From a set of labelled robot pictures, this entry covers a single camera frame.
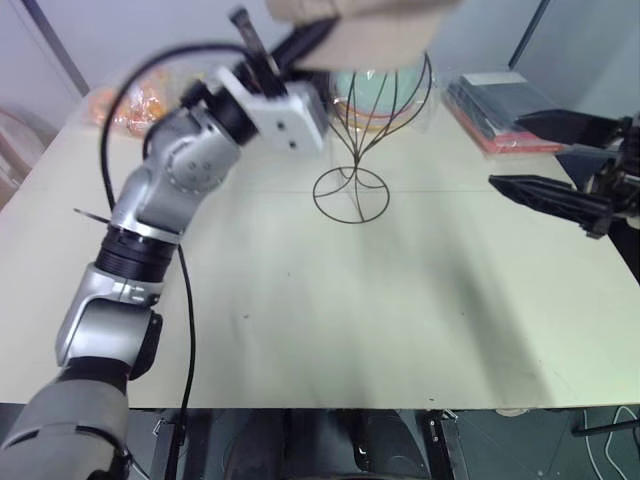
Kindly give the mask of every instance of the white wall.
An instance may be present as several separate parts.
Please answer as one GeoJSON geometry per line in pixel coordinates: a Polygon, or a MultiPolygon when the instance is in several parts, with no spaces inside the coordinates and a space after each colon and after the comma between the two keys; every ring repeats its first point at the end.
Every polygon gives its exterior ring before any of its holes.
{"type": "Polygon", "coordinates": [[[49,141],[80,101],[18,2],[0,1],[0,108],[49,141]]]}
{"type": "Polygon", "coordinates": [[[563,108],[618,117],[640,106],[640,2],[554,0],[516,70],[563,108]]]}
{"type": "MultiPolygon", "coordinates": [[[[91,87],[169,45],[239,40],[227,13],[240,3],[267,46],[290,28],[271,19],[263,0],[38,1],[91,87]]],[[[538,2],[463,1],[432,43],[434,64],[443,71],[506,69],[538,2]]]]}

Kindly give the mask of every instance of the black wire frame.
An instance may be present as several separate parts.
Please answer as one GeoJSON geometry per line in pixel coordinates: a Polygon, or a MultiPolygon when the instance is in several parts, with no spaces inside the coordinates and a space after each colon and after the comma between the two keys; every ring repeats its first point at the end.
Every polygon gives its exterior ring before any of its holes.
{"type": "Polygon", "coordinates": [[[338,137],[338,139],[343,143],[343,145],[346,147],[346,149],[349,151],[349,153],[351,154],[352,158],[353,158],[353,165],[345,165],[345,166],[339,166],[339,167],[335,167],[332,168],[326,172],[324,172],[322,175],[320,175],[320,177],[318,177],[318,179],[316,180],[315,184],[313,185],[313,201],[316,205],[316,207],[318,208],[318,210],[325,215],[326,217],[339,222],[339,223],[346,223],[346,224],[352,224],[352,225],[357,225],[357,224],[362,224],[362,223],[367,223],[367,222],[371,222],[377,218],[379,218],[389,207],[390,201],[391,201],[391,192],[389,190],[389,186],[387,185],[387,183],[376,173],[370,171],[370,170],[366,170],[364,168],[362,168],[360,166],[360,162],[362,161],[362,158],[364,157],[364,155],[371,150],[373,147],[375,147],[378,143],[380,143],[383,139],[385,139],[386,137],[388,137],[389,135],[397,132],[398,130],[400,130],[401,128],[405,127],[407,124],[409,124],[410,122],[412,122],[422,111],[422,109],[425,107],[425,105],[427,104],[427,101],[429,100],[429,97],[431,95],[431,90],[433,88],[433,68],[431,65],[431,59],[429,58],[429,54],[427,52],[424,52],[423,54],[423,62],[422,62],[422,67],[421,67],[421,72],[420,72],[420,76],[418,81],[416,82],[416,86],[414,88],[414,90],[411,92],[411,95],[409,95],[408,99],[402,104],[402,105],[398,105],[398,72],[395,71],[393,73],[387,73],[385,74],[385,76],[383,77],[383,80],[380,84],[380,89],[378,91],[378,94],[376,96],[376,99],[374,101],[373,104],[373,108],[371,109],[371,112],[368,115],[368,118],[366,120],[365,123],[365,127],[364,129],[360,132],[360,140],[358,141],[358,129],[356,128],[356,109],[357,109],[357,105],[356,105],[356,98],[355,98],[355,85],[356,85],[356,72],[353,72],[351,75],[351,83],[349,85],[349,91],[347,94],[347,101],[346,101],[346,106],[345,106],[345,112],[344,115],[340,115],[336,109],[335,109],[335,104],[331,101],[330,96],[330,85],[329,85],[329,80],[328,80],[328,76],[325,75],[322,77],[321,79],[321,85],[320,85],[320,89],[322,91],[321,96],[324,97],[325,100],[325,104],[327,106],[327,110],[329,112],[330,115],[332,115],[334,117],[333,121],[329,122],[329,126],[330,128],[333,130],[334,134],[338,137]],[[407,120],[404,120],[402,123],[400,123],[400,125],[397,126],[393,126],[393,123],[398,119],[398,117],[402,114],[406,112],[407,107],[412,103],[415,102],[415,96],[418,93],[418,90],[420,89],[420,87],[423,85],[424,83],[424,79],[425,79],[425,75],[428,74],[428,81],[427,81],[427,88],[425,91],[424,96],[422,97],[421,103],[418,106],[418,108],[409,116],[409,118],[407,120]],[[380,100],[380,97],[382,95],[382,91],[385,88],[385,85],[387,83],[387,81],[389,80],[389,76],[393,75],[394,76],[394,95],[393,95],[393,104],[392,104],[392,108],[391,108],[391,113],[389,115],[389,119],[387,121],[386,124],[384,124],[374,135],[373,137],[369,140],[368,143],[365,142],[365,139],[367,137],[367,135],[370,133],[369,132],[369,127],[371,126],[371,121],[373,119],[373,116],[375,115],[376,112],[376,108],[378,106],[378,101],[380,100]],[[373,177],[373,179],[378,183],[376,185],[371,185],[371,184],[367,184],[364,183],[362,181],[362,178],[360,176],[360,172],[362,173],[366,173],[367,175],[370,175],[371,177],[373,177]],[[327,177],[333,175],[333,174],[340,174],[342,179],[344,180],[344,182],[338,186],[338,188],[331,190],[329,192],[321,192],[320,191],[320,185],[323,182],[324,179],[326,179],[327,177]],[[353,186],[353,192],[354,192],[354,197],[355,197],[355,206],[356,206],[356,211],[358,214],[358,219],[357,220],[345,220],[344,218],[339,217],[338,215],[332,214],[330,212],[328,212],[325,208],[323,208],[320,204],[321,199],[323,198],[327,198],[330,197],[331,195],[334,194],[338,194],[343,192],[343,190],[347,187],[349,187],[350,185],[353,186]],[[360,203],[360,194],[364,193],[366,191],[371,191],[371,190],[380,190],[385,196],[385,200],[382,203],[382,207],[377,209],[373,214],[370,215],[365,215],[365,212],[362,209],[362,205],[360,203]]]}

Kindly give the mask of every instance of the white table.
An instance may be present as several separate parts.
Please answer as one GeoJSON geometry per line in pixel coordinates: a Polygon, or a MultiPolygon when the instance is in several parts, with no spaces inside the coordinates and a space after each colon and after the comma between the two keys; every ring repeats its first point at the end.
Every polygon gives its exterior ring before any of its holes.
{"type": "MultiPolygon", "coordinates": [[[[69,125],[0,213],[0,401],[57,372],[53,345],[107,215],[98,130],[69,125]]],[[[115,136],[114,183],[140,161],[115,136]]],[[[333,162],[348,164],[339,145],[333,162]]],[[[310,190],[327,156],[260,140],[211,195],[184,246],[197,327],[192,407],[518,408],[640,402],[640,289],[606,238],[502,197],[490,173],[565,179],[550,155],[490,162],[439,107],[370,152],[389,210],[350,226],[310,190]]],[[[350,200],[343,196],[344,207],[350,200]]],[[[182,278],[168,272],[153,369],[134,407],[179,404],[182,278]]]]}

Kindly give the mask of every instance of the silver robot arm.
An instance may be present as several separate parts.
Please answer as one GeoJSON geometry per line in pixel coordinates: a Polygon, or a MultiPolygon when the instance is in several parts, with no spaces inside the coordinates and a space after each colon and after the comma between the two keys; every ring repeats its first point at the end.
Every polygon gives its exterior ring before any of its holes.
{"type": "Polygon", "coordinates": [[[58,333],[60,374],[0,447],[0,478],[127,477],[126,384],[153,364],[162,317],[152,307],[198,206],[255,133],[302,153],[322,148],[328,121],[311,85],[286,84],[285,95],[266,98],[226,69],[218,77],[221,91],[200,84],[201,99],[154,129],[58,333]]]}

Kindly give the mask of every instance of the stack of books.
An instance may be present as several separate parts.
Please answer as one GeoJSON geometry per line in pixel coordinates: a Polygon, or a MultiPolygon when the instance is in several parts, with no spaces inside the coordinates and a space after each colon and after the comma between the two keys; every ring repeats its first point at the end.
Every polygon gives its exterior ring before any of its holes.
{"type": "Polygon", "coordinates": [[[519,73],[462,75],[449,85],[444,99],[487,153],[557,152],[564,148],[515,123],[521,115],[557,108],[519,73]]]}

